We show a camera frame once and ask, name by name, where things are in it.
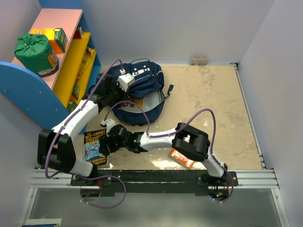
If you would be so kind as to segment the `169-storey treehouse book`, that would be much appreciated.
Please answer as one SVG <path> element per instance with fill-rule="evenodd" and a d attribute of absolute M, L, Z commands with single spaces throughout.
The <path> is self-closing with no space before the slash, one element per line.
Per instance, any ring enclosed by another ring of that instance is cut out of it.
<path fill-rule="evenodd" d="M 87 131 L 84 133 L 83 160 L 95 166 L 107 164 L 107 157 L 99 152 L 99 139 L 106 134 L 106 129 Z"/>

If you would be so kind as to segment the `orange 78-storey treehouse book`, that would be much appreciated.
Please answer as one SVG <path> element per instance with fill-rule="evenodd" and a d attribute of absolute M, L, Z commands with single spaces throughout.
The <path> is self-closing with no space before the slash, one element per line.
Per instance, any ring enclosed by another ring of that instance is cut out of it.
<path fill-rule="evenodd" d="M 169 152 L 169 158 L 186 169 L 191 169 L 195 163 L 173 148 Z"/>

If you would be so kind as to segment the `Roald Dahl Charlie book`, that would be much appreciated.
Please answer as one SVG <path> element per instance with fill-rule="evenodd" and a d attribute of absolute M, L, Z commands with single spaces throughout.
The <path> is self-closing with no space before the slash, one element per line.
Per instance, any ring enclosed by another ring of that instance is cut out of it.
<path fill-rule="evenodd" d="M 137 104 L 140 108 L 143 107 L 144 99 L 129 98 L 128 100 L 130 102 L 132 102 L 132 104 L 131 103 L 123 103 L 123 104 L 121 104 L 121 108 L 126 108 L 126 109 L 129 109 L 129 110 L 138 109 L 135 104 Z"/>

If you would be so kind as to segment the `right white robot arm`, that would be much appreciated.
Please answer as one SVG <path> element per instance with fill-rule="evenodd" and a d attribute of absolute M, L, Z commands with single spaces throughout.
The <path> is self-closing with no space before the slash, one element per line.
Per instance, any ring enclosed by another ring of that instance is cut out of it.
<path fill-rule="evenodd" d="M 213 140 L 208 134 L 186 123 L 180 122 L 176 128 L 168 131 L 130 132 L 112 119 L 102 120 L 106 135 L 99 139 L 99 152 L 105 156 L 125 148 L 133 153 L 148 152 L 158 148 L 173 148 L 186 158 L 201 162 L 207 169 L 202 179 L 221 186 L 228 180 L 227 165 L 219 161 L 213 153 Z"/>

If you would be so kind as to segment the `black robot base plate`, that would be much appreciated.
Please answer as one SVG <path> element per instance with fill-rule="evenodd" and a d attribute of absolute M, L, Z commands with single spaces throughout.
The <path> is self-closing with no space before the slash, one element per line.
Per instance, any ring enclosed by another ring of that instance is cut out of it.
<path fill-rule="evenodd" d="M 71 186 L 83 190 L 96 189 L 102 197 L 113 197 L 116 193 L 166 193 L 214 195 L 215 191 L 226 196 L 232 186 L 238 186 L 236 172 L 230 171 L 225 183 L 206 182 L 206 170 L 97 170 L 97 180 L 71 179 Z"/>

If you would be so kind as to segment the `navy blue school backpack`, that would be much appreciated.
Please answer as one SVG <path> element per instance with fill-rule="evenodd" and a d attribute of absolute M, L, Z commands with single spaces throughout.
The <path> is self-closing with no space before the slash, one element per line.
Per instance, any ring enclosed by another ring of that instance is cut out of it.
<path fill-rule="evenodd" d="M 121 104 L 112 109 L 118 120 L 129 125 L 146 125 L 154 122 L 160 116 L 165 99 L 164 74 L 160 65 L 149 59 L 137 59 L 130 63 L 123 63 L 126 73 L 134 76 L 135 82 L 129 87 L 128 99 L 144 99 L 143 107 L 129 110 L 121 108 Z"/>

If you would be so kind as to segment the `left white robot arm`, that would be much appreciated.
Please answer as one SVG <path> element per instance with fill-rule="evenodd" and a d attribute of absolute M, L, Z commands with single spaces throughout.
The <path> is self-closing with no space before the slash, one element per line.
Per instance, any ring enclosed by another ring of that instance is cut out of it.
<path fill-rule="evenodd" d="M 39 133 L 37 162 L 45 168 L 45 173 L 51 168 L 59 173 L 81 175 L 86 185 L 94 185 L 98 181 L 97 172 L 92 170 L 93 165 L 76 157 L 73 143 L 84 126 L 109 103 L 126 100 L 132 83 L 134 77 L 129 73 L 117 79 L 102 74 L 67 118 L 51 130 L 43 129 Z"/>

